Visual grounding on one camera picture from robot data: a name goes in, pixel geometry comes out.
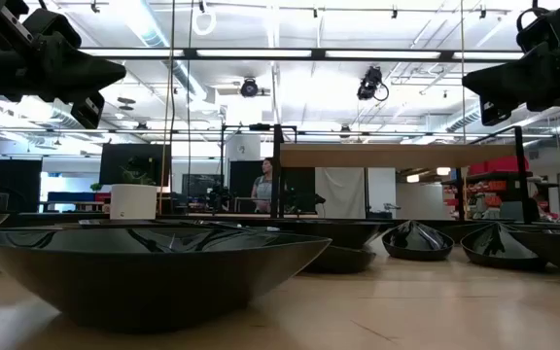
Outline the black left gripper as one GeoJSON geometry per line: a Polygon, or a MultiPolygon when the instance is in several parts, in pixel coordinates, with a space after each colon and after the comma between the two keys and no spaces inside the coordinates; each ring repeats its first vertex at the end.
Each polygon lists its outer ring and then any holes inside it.
{"type": "Polygon", "coordinates": [[[81,38],[67,18],[23,1],[0,1],[0,95],[19,102],[34,95],[71,106],[87,129],[98,127],[104,106],[99,91],[122,79],[126,69],[79,50],[81,38]]]}

